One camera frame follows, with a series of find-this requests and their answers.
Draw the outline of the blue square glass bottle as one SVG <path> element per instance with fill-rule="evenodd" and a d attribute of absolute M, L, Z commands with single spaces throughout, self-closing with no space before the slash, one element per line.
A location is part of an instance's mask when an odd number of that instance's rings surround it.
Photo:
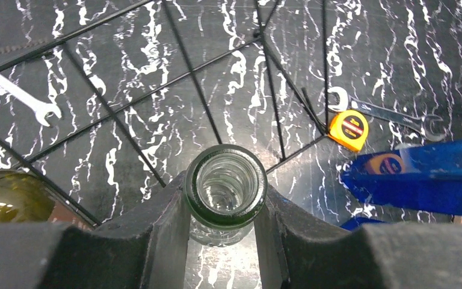
<path fill-rule="evenodd" d="M 462 140 L 359 155 L 340 178 L 365 204 L 462 217 Z"/>

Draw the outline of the dark green wine bottle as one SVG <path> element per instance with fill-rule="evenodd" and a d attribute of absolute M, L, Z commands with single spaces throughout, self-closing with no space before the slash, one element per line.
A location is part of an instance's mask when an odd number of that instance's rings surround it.
<path fill-rule="evenodd" d="M 0 170 L 0 223 L 45 222 L 54 208 L 50 189 L 36 176 Z"/>

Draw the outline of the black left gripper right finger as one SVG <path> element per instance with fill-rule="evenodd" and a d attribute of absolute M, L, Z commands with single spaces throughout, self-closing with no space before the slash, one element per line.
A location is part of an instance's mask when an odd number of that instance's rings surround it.
<path fill-rule="evenodd" d="M 263 288 L 462 288 L 462 225 L 377 223 L 347 231 L 273 187 L 254 224 Z"/>

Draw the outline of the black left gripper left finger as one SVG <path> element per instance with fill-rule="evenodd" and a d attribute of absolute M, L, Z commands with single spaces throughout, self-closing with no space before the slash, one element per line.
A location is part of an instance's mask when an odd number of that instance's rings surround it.
<path fill-rule="evenodd" d="M 183 288 L 190 213 L 180 173 L 148 202 L 92 231 L 0 224 L 0 288 Z"/>

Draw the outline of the clear glass bottle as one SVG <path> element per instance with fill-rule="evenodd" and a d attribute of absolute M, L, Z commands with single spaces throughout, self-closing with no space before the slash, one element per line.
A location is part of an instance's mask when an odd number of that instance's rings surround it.
<path fill-rule="evenodd" d="M 189 165 L 182 185 L 191 212 L 190 237 L 210 247 L 239 243 L 253 229 L 267 189 L 262 163 L 246 148 L 205 149 Z"/>

